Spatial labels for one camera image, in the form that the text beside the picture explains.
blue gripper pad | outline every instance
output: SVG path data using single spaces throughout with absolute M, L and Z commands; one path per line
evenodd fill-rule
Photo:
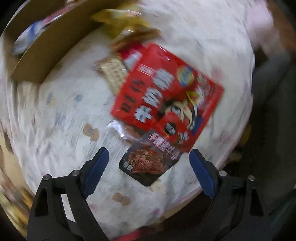
M 190 152 L 189 162 L 205 195 L 213 199 L 216 195 L 215 191 L 218 185 L 217 169 L 213 163 L 204 159 L 198 149 L 193 149 Z
M 84 187 L 82 193 L 85 198 L 94 193 L 103 175 L 103 172 L 106 169 L 106 166 L 109 162 L 108 150 L 101 147 L 92 160 L 95 160 L 95 163 L 84 179 Z

cardboard box flap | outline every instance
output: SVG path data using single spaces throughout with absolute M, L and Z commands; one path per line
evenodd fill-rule
M 16 81 L 43 82 L 60 59 L 98 24 L 90 16 L 115 8 L 120 0 L 87 0 L 51 23 L 24 53 L 13 71 Z

brown stain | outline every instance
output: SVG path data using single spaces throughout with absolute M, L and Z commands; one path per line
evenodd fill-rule
M 151 192 L 154 191 L 161 191 L 163 190 L 163 184 L 161 183 L 161 180 L 157 179 L 150 187 L 149 190 Z
M 90 141 L 97 141 L 100 136 L 98 128 L 92 128 L 92 126 L 89 123 L 85 124 L 82 133 L 90 137 Z
M 127 196 L 123 196 L 121 193 L 117 192 L 113 195 L 112 200 L 115 202 L 120 202 L 122 206 L 129 205 L 131 199 Z

white cloth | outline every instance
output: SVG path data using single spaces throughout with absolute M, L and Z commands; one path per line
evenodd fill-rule
M 222 100 L 194 148 L 221 168 L 236 145 L 252 108 L 254 55 L 244 23 L 252 0 L 144 0 L 144 17 L 162 32 L 156 43 L 224 86 Z M 200 191 L 188 154 L 150 188 L 123 173 L 118 163 L 130 145 L 112 135 L 107 124 L 112 96 L 104 78 L 92 70 L 109 55 L 109 41 L 95 30 L 73 47 L 42 84 L 11 82 L 1 56 L 1 121 L 9 132 L 24 177 L 36 192 L 43 175 L 68 175 L 100 147 L 109 164 L 87 199 L 109 238 L 149 225 L 167 210 Z M 1 51 L 8 48 L 1 38 Z M 83 134 L 85 125 L 99 137 Z M 113 201 L 115 193 L 130 199 Z M 69 214 L 69 205 L 65 204 Z

beef jerky package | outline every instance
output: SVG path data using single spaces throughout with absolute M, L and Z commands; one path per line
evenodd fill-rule
M 153 128 L 165 101 L 196 83 L 197 71 L 155 43 L 129 72 L 111 114 L 145 131 Z
M 178 95 L 153 127 L 184 152 L 190 152 L 223 93 L 220 85 L 203 74 L 198 73 L 196 79 L 196 85 Z
M 181 154 L 178 148 L 151 130 L 127 150 L 119 169 L 148 187 L 175 165 Z

